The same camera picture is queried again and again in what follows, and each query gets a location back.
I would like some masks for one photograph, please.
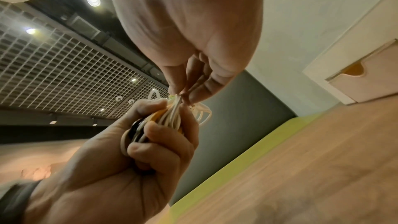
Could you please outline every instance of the dark gray panel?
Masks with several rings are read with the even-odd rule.
[[[246,71],[204,102],[213,117],[200,128],[199,147],[171,200],[174,204],[294,113]]]

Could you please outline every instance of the metal grid ceiling panel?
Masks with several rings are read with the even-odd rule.
[[[0,2],[0,105],[105,117],[146,80],[72,36]]]
[[[139,99],[147,99],[152,89],[157,89],[160,93],[160,96],[163,98],[169,97],[169,92],[167,89],[160,87],[154,82],[148,81],[132,98],[125,101],[123,106],[111,115],[111,118],[119,118],[124,115],[131,108],[131,106],[133,106],[133,103],[129,103],[130,100],[134,100],[136,102]]]

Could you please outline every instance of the wooden surface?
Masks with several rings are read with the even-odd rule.
[[[398,223],[398,96],[331,110],[177,223]]]

